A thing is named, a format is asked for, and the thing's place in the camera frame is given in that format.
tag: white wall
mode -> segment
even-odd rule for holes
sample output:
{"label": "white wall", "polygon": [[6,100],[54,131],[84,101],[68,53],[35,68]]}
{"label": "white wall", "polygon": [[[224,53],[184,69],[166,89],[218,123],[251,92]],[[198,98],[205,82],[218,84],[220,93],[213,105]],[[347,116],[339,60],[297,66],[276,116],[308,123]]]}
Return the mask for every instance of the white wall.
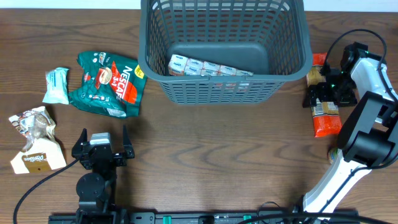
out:
{"label": "white wall", "polygon": [[[0,0],[0,8],[139,9],[140,3],[140,0]],[[306,11],[398,12],[398,0],[304,0],[304,5]]]}

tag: teal packet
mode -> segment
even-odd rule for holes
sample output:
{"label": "teal packet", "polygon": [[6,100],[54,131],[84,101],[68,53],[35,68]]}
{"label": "teal packet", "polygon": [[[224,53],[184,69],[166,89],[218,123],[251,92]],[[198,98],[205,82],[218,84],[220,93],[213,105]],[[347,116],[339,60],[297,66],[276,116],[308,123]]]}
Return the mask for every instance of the teal packet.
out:
{"label": "teal packet", "polygon": [[84,69],[81,88],[69,93],[69,103],[79,110],[116,118],[138,116],[147,77],[137,60],[106,52],[78,55]]}

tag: snack packet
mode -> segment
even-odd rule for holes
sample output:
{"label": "snack packet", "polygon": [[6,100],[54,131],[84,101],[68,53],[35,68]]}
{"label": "snack packet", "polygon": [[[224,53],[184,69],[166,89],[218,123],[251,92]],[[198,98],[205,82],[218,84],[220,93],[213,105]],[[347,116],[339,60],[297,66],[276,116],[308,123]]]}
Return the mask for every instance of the snack packet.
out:
{"label": "snack packet", "polygon": [[9,121],[27,138],[27,144],[11,161],[16,174],[54,170],[67,165],[54,138],[55,122],[44,106],[11,116]]}
{"label": "snack packet", "polygon": [[138,116],[147,77],[138,62],[106,52],[78,55],[84,69],[81,88],[69,93],[69,102],[79,110],[127,118]]}
{"label": "snack packet", "polygon": [[[325,77],[320,74],[326,54],[313,54],[313,67],[307,74],[307,85],[316,85],[326,82]],[[342,127],[338,107],[334,102],[320,102],[317,99],[317,106],[311,107],[315,137],[324,137],[329,134],[338,134]]]}
{"label": "snack packet", "polygon": [[45,74],[47,92],[43,103],[63,103],[68,105],[67,68],[56,68]]}

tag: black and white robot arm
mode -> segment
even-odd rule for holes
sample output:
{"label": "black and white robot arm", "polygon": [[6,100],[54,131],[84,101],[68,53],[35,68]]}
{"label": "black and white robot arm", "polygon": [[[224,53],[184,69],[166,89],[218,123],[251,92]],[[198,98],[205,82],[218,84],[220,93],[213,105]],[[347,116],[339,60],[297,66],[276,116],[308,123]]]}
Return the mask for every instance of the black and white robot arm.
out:
{"label": "black and white robot arm", "polygon": [[[398,96],[387,77],[385,62],[379,67],[384,57],[369,53],[364,46],[356,43],[345,49],[342,70],[355,82],[361,100],[339,133],[336,159],[321,181],[304,195],[304,212],[332,213],[359,179],[380,164],[389,166],[397,160]],[[374,122],[388,130],[373,128]]]}

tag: table surface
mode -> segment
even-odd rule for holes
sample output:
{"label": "table surface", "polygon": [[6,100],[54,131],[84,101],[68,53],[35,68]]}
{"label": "table surface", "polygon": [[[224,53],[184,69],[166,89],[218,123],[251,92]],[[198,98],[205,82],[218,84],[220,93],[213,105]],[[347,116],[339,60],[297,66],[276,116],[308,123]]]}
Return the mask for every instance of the table surface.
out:
{"label": "table surface", "polygon": [[[306,12],[313,52],[326,52],[350,29],[380,33],[388,44],[388,75],[398,85],[398,14]],[[15,175],[10,160],[25,139],[8,117],[42,106],[45,71],[68,67],[68,89],[81,84],[78,53],[100,50],[137,58],[138,10],[0,10],[0,223],[10,223],[20,197],[49,175]],[[352,34],[353,41],[382,53],[378,40]],[[171,211],[256,210],[263,202],[287,207],[321,179],[330,164],[328,148],[336,136],[315,139],[309,109],[301,107],[305,79],[286,83],[258,105],[181,106],[169,101],[158,83],[148,80],[140,116],[116,119],[71,105],[46,105],[56,121],[56,137],[70,163],[71,148],[83,128],[110,132],[121,146],[122,125],[129,128],[136,158],[118,169],[116,201],[130,209]],[[340,109],[344,122],[352,108]],[[19,210],[20,223],[45,223],[51,213],[78,208],[75,186],[87,173],[77,164],[31,193]],[[398,222],[398,166],[370,173],[340,203],[361,215]]]}

